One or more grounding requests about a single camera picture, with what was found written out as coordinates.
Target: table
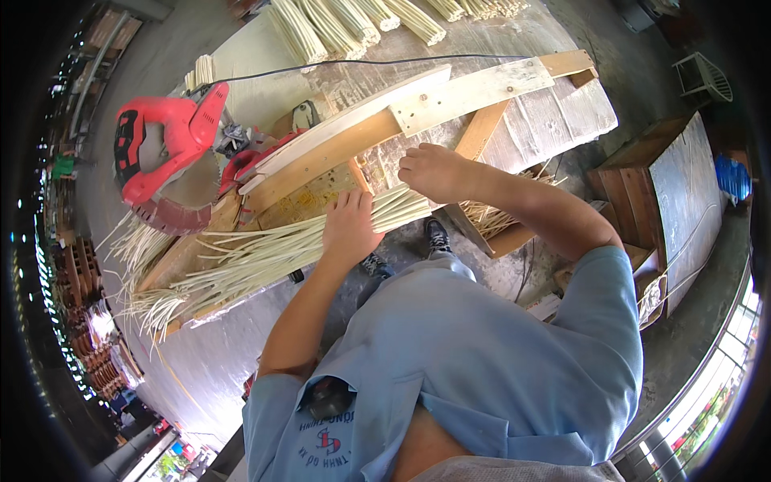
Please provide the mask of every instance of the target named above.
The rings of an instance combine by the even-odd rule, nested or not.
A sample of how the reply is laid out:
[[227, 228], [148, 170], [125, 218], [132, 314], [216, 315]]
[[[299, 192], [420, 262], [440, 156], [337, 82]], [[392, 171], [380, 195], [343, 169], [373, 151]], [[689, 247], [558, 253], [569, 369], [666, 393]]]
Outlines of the table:
[[[416, 4], [447, 30], [445, 40], [427, 47], [406, 27], [399, 27], [383, 33], [381, 43], [370, 48], [365, 59], [389, 61], [463, 53], [539, 56], [577, 48], [539, 2], [533, 2], [515, 19], [475, 22], [466, 18], [453, 23], [439, 19], [426, 3], [419, 0]], [[212, 56], [215, 79], [296, 66], [265, 15], [249, 22]], [[501, 62], [505, 60], [442, 59], [390, 66], [322, 66], [309, 74], [286, 72], [232, 82], [227, 108], [235, 122], [269, 131], [276, 119], [318, 93], [324, 93], [333, 111], [338, 112], [443, 63], [453, 66], [454, 78]], [[400, 184], [396, 176], [398, 161], [407, 147], [430, 142], [453, 148], [468, 122], [469, 116], [462, 116], [409, 139], [396, 137], [362, 153], [359, 164], [372, 191], [377, 194]], [[510, 103], [480, 160], [516, 173], [589, 142], [617, 125], [598, 80], [576, 89], [569, 79], [558, 79], [554, 87], [517, 97]]]

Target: circular saw blade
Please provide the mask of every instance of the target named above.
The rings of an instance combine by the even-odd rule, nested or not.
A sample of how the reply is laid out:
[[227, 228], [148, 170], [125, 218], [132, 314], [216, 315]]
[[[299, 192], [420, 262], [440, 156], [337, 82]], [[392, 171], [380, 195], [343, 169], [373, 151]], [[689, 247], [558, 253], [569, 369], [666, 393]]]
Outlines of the circular saw blade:
[[164, 197], [182, 206], [200, 209], [217, 200], [220, 179], [219, 162], [214, 153], [207, 149], [179, 177], [164, 184], [153, 198]]

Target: blue container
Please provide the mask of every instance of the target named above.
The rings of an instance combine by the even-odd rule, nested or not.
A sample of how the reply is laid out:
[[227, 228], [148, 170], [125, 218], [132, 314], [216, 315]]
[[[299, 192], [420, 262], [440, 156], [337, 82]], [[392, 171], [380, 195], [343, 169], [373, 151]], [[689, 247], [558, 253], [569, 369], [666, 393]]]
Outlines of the blue container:
[[743, 201], [752, 192], [752, 180], [744, 164], [718, 154], [715, 159], [715, 173], [720, 190], [736, 196], [739, 201]]

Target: shoe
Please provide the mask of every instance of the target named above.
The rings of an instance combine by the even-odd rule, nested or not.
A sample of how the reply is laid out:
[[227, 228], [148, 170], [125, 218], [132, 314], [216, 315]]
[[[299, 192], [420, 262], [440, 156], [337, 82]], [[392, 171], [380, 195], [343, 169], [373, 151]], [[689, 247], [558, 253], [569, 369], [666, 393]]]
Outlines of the shoe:
[[449, 236], [447, 230], [435, 217], [426, 219], [426, 238], [429, 241], [429, 255], [433, 253], [452, 253], [449, 248]]
[[393, 276], [393, 268], [391, 268], [391, 265], [388, 264], [388, 262], [381, 258], [377, 253], [374, 251], [372, 253], [369, 253], [366, 258], [364, 258], [364, 261], [359, 263], [366, 271], [367, 274], [374, 278], [375, 276], [382, 276], [382, 275], [388, 275]]

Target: person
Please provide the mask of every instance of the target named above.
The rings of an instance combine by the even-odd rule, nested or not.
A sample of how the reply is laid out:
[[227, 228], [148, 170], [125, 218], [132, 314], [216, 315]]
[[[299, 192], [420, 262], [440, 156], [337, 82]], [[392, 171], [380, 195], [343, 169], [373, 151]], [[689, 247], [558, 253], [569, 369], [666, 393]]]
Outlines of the person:
[[75, 150], [66, 150], [56, 153], [53, 164], [49, 164], [46, 169], [51, 174], [51, 179], [76, 179], [76, 166], [88, 166], [88, 162], [75, 155]]
[[[399, 164], [436, 203], [498, 207], [577, 261], [557, 315], [540, 322], [477, 284], [433, 218], [428, 259], [389, 272], [370, 254], [383, 238], [372, 196], [340, 192], [243, 408], [249, 480], [622, 480], [607, 460], [637, 411], [642, 347], [613, 227], [569, 193], [444, 147]], [[313, 369], [335, 292], [363, 258], [379, 286]]]

